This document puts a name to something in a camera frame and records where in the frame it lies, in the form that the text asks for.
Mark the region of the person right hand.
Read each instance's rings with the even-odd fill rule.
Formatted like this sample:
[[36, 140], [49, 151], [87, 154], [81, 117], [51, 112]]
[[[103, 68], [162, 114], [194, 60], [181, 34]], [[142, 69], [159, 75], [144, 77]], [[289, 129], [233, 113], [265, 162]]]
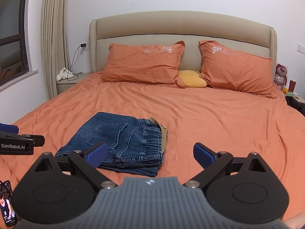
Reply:
[[303, 229], [305, 227], [305, 213], [299, 213], [298, 215], [284, 221], [284, 223], [290, 229]]

